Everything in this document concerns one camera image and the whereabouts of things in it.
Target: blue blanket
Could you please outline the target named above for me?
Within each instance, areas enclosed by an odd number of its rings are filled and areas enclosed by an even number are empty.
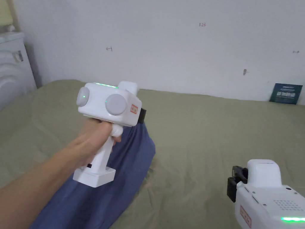
[[[145,124],[125,127],[122,141],[113,147],[107,165],[116,169],[114,181],[92,188],[71,176],[31,229],[109,228],[131,203],[154,155],[155,145]]]

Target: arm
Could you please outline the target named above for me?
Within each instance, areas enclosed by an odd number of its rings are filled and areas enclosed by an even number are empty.
[[[0,189],[1,228],[28,228],[55,192],[82,165],[91,162],[112,124],[89,120],[85,133],[46,162]]]

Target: green bed sheet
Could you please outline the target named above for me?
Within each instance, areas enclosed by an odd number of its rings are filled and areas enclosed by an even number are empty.
[[[74,139],[83,82],[55,81],[0,112],[0,187]],[[233,165],[272,159],[305,195],[305,107],[140,90],[156,156],[114,229],[239,228],[226,196]]]

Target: white appliance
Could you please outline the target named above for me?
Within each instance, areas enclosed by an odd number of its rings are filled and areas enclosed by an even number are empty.
[[[283,185],[272,160],[250,160],[234,166],[227,194],[235,203],[235,217],[243,229],[305,228],[305,198]]]
[[[123,132],[122,125],[135,126],[138,123],[142,102],[137,93],[137,84],[128,81],[120,82],[118,87],[87,83],[80,89],[76,103],[83,115],[115,123],[111,136],[118,137]],[[106,167],[113,146],[111,136],[90,164],[75,170],[74,180],[91,187],[113,181],[116,171]]]
[[[16,98],[36,89],[24,34],[0,34],[0,110]]]

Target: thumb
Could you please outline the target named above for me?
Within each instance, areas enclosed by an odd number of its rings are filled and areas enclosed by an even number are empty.
[[[88,150],[90,152],[96,152],[105,144],[111,131],[112,123],[99,123],[98,127],[91,134],[88,134],[88,138],[84,141],[84,144],[89,147]]]

